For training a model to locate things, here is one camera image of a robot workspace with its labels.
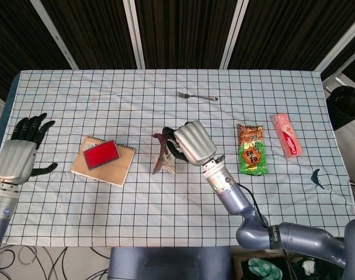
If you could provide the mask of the metal fork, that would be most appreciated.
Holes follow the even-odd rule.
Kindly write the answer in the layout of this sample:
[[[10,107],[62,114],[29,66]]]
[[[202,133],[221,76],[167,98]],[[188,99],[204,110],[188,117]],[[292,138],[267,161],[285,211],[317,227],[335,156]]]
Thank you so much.
[[[219,101],[219,99],[217,97],[191,95],[191,94],[183,93],[183,92],[179,92],[179,91],[176,92],[176,95],[182,99],[189,99],[191,97],[196,97],[196,98],[204,99],[204,100],[208,100],[208,101],[214,101],[214,102]]]

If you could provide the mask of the black bin bag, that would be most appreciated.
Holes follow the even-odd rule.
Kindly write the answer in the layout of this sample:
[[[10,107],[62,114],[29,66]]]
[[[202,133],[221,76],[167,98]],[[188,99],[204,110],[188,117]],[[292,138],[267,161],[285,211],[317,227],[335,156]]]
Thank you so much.
[[[326,99],[330,122],[334,131],[355,120],[355,88],[339,86]]]

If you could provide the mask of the cardboard box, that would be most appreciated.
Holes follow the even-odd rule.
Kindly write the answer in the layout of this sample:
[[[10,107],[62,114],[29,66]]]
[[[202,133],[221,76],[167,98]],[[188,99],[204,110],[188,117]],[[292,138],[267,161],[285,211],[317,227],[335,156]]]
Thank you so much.
[[[233,258],[236,279],[239,280],[262,280],[261,276],[258,276],[250,271],[248,261],[251,258],[259,258],[261,260],[268,261],[274,264],[277,268],[281,269],[283,273],[282,280],[294,280],[290,266],[287,263],[287,259],[282,254],[266,254],[265,252],[257,252],[256,254],[244,254],[236,255]]]

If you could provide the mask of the green cloth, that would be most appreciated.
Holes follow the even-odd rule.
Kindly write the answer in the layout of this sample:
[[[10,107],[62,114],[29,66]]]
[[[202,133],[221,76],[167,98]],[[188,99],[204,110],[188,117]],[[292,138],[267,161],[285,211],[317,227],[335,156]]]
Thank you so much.
[[[251,258],[248,261],[250,272],[261,277],[262,280],[282,280],[283,272],[274,264],[259,258]]]

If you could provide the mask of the pink toothpaste box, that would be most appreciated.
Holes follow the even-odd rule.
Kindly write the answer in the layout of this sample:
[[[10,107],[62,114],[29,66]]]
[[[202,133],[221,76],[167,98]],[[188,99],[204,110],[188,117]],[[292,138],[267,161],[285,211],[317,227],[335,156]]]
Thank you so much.
[[[287,158],[301,156],[302,147],[288,115],[286,113],[276,114],[271,117],[271,120],[285,156]]]

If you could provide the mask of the blue-grey robot torso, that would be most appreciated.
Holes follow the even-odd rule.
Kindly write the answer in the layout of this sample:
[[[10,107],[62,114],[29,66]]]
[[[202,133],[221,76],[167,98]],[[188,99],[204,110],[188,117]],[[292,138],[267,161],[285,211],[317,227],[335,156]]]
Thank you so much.
[[[107,280],[232,280],[231,248],[115,247]]]

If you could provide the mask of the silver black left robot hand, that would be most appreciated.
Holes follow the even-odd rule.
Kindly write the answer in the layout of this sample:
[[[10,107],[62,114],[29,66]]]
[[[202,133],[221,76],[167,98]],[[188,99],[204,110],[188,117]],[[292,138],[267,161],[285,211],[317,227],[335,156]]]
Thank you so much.
[[[21,119],[14,127],[11,138],[0,152],[0,182],[22,185],[30,177],[49,174],[58,164],[35,168],[37,151],[47,133],[55,124],[54,120],[43,122],[47,113]]]

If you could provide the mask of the paper folding fan red ribs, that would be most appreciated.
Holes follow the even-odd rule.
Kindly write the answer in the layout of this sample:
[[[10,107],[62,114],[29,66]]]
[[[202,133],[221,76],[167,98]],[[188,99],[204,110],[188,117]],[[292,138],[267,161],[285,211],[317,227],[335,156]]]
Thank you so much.
[[[157,174],[161,170],[166,170],[170,174],[175,174],[175,164],[171,158],[171,154],[167,147],[167,136],[164,134],[153,134],[153,137],[159,141],[160,151],[159,156],[155,160],[154,169],[152,174]]]

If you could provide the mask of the white frame post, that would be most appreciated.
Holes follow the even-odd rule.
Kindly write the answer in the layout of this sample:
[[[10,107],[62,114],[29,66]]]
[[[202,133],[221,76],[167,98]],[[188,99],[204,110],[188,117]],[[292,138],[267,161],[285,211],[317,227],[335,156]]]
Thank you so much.
[[[45,25],[46,29],[52,36],[53,40],[55,41],[57,47],[61,51],[62,55],[66,59],[67,63],[73,70],[78,70],[79,67],[77,63],[75,62],[73,56],[71,55],[69,49],[67,48],[66,44],[64,43],[59,31],[57,30],[55,24],[51,20],[51,17],[49,16],[47,10],[45,9],[43,3],[41,0],[29,0],[30,3],[32,4],[34,10],[37,12],[39,18]]]
[[[237,0],[236,2],[219,69],[228,68],[248,4],[249,0]]]
[[[123,6],[126,14],[127,25],[130,32],[130,39],[137,69],[145,69],[145,59],[135,0],[123,0]]]
[[[330,0],[333,8],[327,11],[327,26],[323,28],[320,42],[328,49],[314,68],[323,72],[355,38],[355,0]]]

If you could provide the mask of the green snack bag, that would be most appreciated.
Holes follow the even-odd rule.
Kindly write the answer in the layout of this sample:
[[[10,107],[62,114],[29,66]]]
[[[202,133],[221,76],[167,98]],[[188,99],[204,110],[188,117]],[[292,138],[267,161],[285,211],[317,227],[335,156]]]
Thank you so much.
[[[251,176],[267,174],[263,126],[238,124],[238,135],[239,172]]]

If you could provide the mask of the red ink pad grey frame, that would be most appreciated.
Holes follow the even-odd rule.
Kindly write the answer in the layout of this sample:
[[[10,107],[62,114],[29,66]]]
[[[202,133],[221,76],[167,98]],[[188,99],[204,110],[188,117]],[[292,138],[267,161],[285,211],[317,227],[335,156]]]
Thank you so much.
[[[83,152],[89,170],[108,164],[120,158],[114,141],[107,141]]]

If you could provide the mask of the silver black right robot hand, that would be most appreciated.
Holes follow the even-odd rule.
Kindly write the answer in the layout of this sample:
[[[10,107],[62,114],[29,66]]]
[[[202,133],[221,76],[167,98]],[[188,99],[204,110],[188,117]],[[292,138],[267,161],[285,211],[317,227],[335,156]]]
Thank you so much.
[[[203,166],[214,159],[217,147],[200,121],[187,122],[178,129],[165,127],[168,151],[179,160],[194,166]]]

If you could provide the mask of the blue checked tablecloth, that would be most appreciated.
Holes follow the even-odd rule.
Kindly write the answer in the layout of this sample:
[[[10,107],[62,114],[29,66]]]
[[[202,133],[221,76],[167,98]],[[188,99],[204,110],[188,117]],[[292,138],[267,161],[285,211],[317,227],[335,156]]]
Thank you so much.
[[[217,97],[182,99],[176,92]],[[27,246],[227,246],[242,223],[231,216],[201,170],[181,160],[175,174],[152,174],[153,134],[199,120],[272,224],[323,228],[336,237],[355,218],[349,177],[326,109],[318,72],[286,70],[29,70],[11,85],[0,144],[24,117],[47,113],[55,124],[35,165],[4,242]],[[286,113],[302,147],[287,158],[271,117]],[[263,126],[268,173],[239,172],[238,124]],[[86,136],[135,149],[122,187],[73,174]]]

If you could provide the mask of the brown spiral notebook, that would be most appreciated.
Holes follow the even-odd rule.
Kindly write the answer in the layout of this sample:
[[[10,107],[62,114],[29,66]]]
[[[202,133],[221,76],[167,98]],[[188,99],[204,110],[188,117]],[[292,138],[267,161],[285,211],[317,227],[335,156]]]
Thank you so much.
[[[91,136],[85,137],[72,165],[71,171],[75,174],[122,187],[132,164],[135,149],[129,146],[116,144],[120,155],[119,159],[89,170],[83,152],[104,142],[107,141]]]

